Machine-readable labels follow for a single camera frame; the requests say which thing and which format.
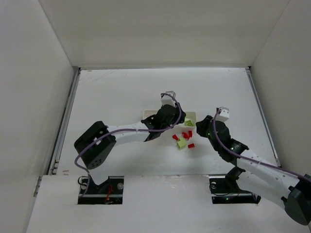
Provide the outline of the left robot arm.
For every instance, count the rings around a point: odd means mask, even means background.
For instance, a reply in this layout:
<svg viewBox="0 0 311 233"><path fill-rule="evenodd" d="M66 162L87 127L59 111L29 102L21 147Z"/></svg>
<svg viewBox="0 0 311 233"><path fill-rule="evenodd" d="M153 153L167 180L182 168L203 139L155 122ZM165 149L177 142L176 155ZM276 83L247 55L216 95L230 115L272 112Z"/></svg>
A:
<svg viewBox="0 0 311 233"><path fill-rule="evenodd" d="M102 121L97 121L74 142L74 148L92 181L101 185L104 183L102 164L114 147L154 140L164 131L184 123L185 118L186 113L179 104L165 104L155 114L135 124L107 126Z"/></svg>

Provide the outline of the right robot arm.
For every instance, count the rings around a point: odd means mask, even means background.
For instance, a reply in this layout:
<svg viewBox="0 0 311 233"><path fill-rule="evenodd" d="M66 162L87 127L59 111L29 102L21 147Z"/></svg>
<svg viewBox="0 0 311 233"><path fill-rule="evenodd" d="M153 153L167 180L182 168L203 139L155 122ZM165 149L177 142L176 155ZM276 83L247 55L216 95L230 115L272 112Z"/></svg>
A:
<svg viewBox="0 0 311 233"><path fill-rule="evenodd" d="M275 166L257 156L247 145L233 139L224 122L206 116L196 123L196 132L234 167L225 181L233 190L259 195L283 209L295 222L311 222L311 177Z"/></svg>

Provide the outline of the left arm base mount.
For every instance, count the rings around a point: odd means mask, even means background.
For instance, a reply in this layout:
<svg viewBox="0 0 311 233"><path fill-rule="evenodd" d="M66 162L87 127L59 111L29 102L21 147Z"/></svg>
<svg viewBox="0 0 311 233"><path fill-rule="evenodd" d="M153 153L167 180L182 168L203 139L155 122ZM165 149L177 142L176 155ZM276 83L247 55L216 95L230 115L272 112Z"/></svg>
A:
<svg viewBox="0 0 311 233"><path fill-rule="evenodd" d="M78 178L80 186L78 204L79 205L121 205L123 201L124 177L110 176L101 185L96 185L90 180L87 186L87 177Z"/></svg>

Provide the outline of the small red curved slope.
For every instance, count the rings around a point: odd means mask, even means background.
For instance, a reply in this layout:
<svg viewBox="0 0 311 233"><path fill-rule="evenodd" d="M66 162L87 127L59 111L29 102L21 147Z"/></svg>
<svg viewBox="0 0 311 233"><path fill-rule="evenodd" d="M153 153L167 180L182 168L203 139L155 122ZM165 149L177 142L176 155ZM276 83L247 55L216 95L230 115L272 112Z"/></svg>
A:
<svg viewBox="0 0 311 233"><path fill-rule="evenodd" d="M176 141L178 141L178 140L179 140L178 136L177 136L177 135L175 135L175 134L172 136L172 138L173 138L174 140L176 140Z"/></svg>

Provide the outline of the green lego block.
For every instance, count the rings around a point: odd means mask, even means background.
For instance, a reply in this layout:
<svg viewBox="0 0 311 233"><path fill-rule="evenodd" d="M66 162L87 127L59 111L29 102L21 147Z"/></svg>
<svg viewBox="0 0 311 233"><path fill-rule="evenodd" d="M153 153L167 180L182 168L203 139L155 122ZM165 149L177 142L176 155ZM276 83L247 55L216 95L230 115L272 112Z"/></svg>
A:
<svg viewBox="0 0 311 233"><path fill-rule="evenodd" d="M180 138L177 141L177 146L179 150L184 149L187 146L187 141L184 138Z"/></svg>

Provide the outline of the green curved 2x2 brick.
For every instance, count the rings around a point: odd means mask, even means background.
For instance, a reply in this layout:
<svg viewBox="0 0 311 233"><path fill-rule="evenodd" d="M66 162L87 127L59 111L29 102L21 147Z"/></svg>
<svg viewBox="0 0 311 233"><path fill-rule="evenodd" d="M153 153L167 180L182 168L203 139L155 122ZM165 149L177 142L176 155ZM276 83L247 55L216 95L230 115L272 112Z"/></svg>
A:
<svg viewBox="0 0 311 233"><path fill-rule="evenodd" d="M185 119L184 125L185 125L186 127L194 127L194 123L193 123L192 119L190 119L190 118L186 118L186 119Z"/></svg>

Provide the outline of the large red arch piece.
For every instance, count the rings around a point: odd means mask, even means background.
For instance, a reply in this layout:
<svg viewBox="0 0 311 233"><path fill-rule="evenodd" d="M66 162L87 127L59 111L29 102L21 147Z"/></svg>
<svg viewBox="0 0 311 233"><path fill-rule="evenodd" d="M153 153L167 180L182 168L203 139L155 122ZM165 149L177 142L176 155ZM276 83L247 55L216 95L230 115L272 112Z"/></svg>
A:
<svg viewBox="0 0 311 233"><path fill-rule="evenodd" d="M190 136L186 132L182 132L182 136L184 139L189 140Z"/></svg>

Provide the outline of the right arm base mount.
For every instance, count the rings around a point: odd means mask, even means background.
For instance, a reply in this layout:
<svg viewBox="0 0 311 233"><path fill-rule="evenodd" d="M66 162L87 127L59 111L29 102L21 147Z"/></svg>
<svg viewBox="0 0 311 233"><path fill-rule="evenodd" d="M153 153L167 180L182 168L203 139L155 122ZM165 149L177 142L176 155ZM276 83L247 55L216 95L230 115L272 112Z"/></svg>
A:
<svg viewBox="0 0 311 233"><path fill-rule="evenodd" d="M234 167L227 174L209 176L213 204L259 204L261 196L240 189L237 180L245 170Z"/></svg>

